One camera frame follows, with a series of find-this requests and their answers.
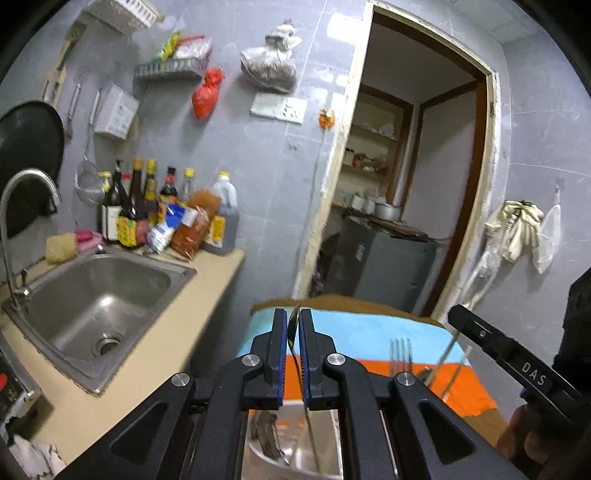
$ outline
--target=sponge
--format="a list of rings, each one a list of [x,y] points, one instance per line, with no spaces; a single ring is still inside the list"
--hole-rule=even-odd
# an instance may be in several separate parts
[[[47,239],[45,259],[49,264],[64,263],[78,254],[75,233],[54,235]]]

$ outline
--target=wire basket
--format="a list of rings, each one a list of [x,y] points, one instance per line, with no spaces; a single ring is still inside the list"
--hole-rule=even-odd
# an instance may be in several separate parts
[[[93,0],[85,11],[124,35],[150,28],[159,15],[142,0]]]
[[[201,79],[209,59],[168,59],[142,63],[135,68],[138,80]]]

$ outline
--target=refrigerator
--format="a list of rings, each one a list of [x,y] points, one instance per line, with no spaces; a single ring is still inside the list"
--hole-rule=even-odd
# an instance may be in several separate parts
[[[436,249],[428,239],[401,235],[350,216],[343,222],[324,292],[412,312]]]

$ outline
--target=red plastic bag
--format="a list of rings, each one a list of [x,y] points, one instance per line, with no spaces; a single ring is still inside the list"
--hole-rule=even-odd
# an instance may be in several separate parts
[[[220,84],[224,78],[226,77],[218,67],[212,67],[205,72],[203,83],[191,96],[193,111],[198,120],[205,120],[212,114],[219,97]]]

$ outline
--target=hand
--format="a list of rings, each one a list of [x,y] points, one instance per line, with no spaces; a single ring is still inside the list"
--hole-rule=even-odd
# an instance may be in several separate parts
[[[539,412],[529,405],[516,409],[496,444],[497,451],[530,479],[591,478],[589,406],[577,409],[573,418],[579,421],[574,421],[574,427],[568,430],[557,428]]]

